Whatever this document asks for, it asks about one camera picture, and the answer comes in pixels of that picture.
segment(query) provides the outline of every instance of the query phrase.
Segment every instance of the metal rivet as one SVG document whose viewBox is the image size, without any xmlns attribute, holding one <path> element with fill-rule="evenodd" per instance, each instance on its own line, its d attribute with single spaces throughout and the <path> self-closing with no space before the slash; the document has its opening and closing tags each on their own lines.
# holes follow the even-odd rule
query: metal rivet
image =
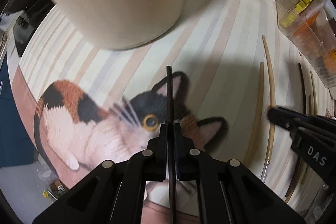
<svg viewBox="0 0 336 224">
<path fill-rule="evenodd" d="M 110 167 L 113 166 L 113 161 L 111 161 L 111 160 L 105 160 L 105 161 L 103 161 L 102 166 L 104 168 L 110 168 Z"/>
<path fill-rule="evenodd" d="M 233 167 L 238 167 L 240 165 L 240 161 L 236 159 L 230 160 L 230 165 Z"/>
<path fill-rule="evenodd" d="M 153 155 L 153 151 L 150 150 L 150 149 L 146 149 L 146 150 L 142 151 L 142 154 L 143 154 L 145 157 L 149 157 L 149 156 L 152 156 L 152 155 Z"/>
<path fill-rule="evenodd" d="M 198 156 L 200 154 L 200 151 L 198 149 L 191 149 L 189 153 L 193 156 Z"/>
</svg>

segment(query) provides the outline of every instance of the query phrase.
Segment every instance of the clear plastic container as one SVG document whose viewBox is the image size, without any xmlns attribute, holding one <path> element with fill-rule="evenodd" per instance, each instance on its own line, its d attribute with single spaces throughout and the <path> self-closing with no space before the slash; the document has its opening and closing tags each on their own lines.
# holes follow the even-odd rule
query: clear plastic container
<svg viewBox="0 0 336 224">
<path fill-rule="evenodd" d="M 277 0 L 278 26 L 302 52 L 327 88 L 336 86 L 336 37 L 323 7 L 327 0 L 313 0 L 298 15 L 300 0 Z"/>
</svg>

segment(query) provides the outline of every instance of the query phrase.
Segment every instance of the cat illustration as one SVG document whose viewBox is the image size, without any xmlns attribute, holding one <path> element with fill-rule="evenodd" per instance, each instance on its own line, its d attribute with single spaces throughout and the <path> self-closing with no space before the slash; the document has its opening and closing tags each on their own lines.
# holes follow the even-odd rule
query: cat illustration
<svg viewBox="0 0 336 224">
<path fill-rule="evenodd" d="M 53 170 L 40 138 L 40 125 L 47 132 L 47 142 L 70 170 L 80 165 L 92 170 L 102 161 L 128 160 L 146 148 L 148 140 L 157 137 L 160 124 L 167 118 L 166 78 L 150 91 L 130 101 L 122 98 L 106 111 L 82 89 L 68 80 L 52 83 L 38 100 L 34 116 L 34 138 L 37 150 Z M 183 72 L 173 73 L 175 120 L 182 134 L 194 140 L 196 148 L 208 149 L 227 130 L 221 117 L 197 120 L 185 106 L 189 80 Z"/>
</svg>

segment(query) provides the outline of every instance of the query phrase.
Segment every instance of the cat eye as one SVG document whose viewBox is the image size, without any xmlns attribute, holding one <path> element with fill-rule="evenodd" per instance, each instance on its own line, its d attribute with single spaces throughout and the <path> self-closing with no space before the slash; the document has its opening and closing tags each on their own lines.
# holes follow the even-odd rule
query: cat eye
<svg viewBox="0 0 336 224">
<path fill-rule="evenodd" d="M 159 126 L 159 120 L 154 114 L 148 114 L 142 121 L 142 127 L 145 130 L 154 131 Z"/>
</svg>

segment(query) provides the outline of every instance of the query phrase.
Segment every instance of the blue fabric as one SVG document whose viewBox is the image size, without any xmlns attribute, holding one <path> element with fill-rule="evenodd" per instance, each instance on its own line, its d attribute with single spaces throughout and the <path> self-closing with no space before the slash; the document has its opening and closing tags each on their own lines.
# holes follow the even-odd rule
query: blue fabric
<svg viewBox="0 0 336 224">
<path fill-rule="evenodd" d="M 6 56 L 0 69 L 0 83 L 1 80 L 3 85 L 0 94 L 0 167 L 33 163 L 35 148 L 14 102 Z"/>
</svg>

